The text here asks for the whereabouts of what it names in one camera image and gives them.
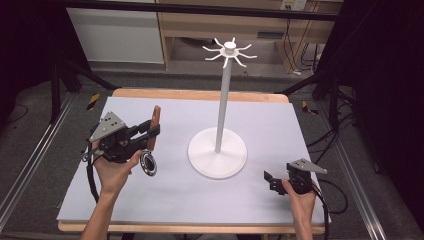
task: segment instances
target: black curtain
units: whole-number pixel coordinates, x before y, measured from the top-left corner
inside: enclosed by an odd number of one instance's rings
[[[90,70],[65,8],[0,0],[0,33],[0,126],[20,91],[51,80],[54,62],[68,90],[80,89],[77,74],[58,61],[67,58]]]
[[[331,74],[315,91],[353,87],[365,141],[424,231],[424,1],[377,0],[367,11],[345,3],[364,18],[335,25],[319,65]]]

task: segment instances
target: white table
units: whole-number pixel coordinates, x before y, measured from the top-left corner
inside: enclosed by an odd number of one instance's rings
[[[119,89],[107,100],[102,116],[113,111],[129,127],[150,119],[155,105],[162,108],[157,174],[134,168],[109,231],[294,233],[288,196],[270,191],[263,178],[264,170],[287,178],[287,162],[309,159],[293,106],[283,95],[230,93],[225,128],[245,141],[248,159],[235,176],[212,180],[191,166],[187,147],[199,131],[216,126],[218,99],[219,92]],[[85,167],[80,164],[57,217],[63,231],[82,231],[94,209]],[[314,234],[324,232],[318,199],[312,223]]]

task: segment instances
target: white cabinet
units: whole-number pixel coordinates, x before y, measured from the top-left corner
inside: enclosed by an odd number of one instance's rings
[[[67,10],[89,62],[164,63],[155,12]]]

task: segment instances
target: wooden table edge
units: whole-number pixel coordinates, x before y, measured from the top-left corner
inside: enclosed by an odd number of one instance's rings
[[[220,100],[219,91],[199,91],[199,90],[170,90],[170,89],[136,89],[119,88],[116,89],[112,97],[132,97],[132,98],[161,98],[161,99],[183,99],[183,100]],[[248,102],[279,102],[289,103],[287,96],[283,94],[270,94],[262,92],[229,92],[229,101]]]
[[[82,232],[86,223],[59,221],[58,227],[64,232]],[[285,234],[295,233],[292,225],[174,225],[174,224],[110,224],[110,232],[149,233],[222,233],[222,234]],[[323,234],[324,225],[313,225],[312,233]]]

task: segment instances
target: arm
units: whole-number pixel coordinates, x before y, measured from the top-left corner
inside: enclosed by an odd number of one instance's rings
[[[140,155],[141,151],[137,151],[127,163],[123,164],[108,162],[103,157],[94,162],[102,188],[99,201],[80,239],[106,239],[116,199],[131,169],[138,164]]]
[[[282,180],[283,186],[289,194],[290,206],[293,214],[294,229],[299,240],[312,240],[312,213],[315,206],[315,193],[297,194],[287,180]]]

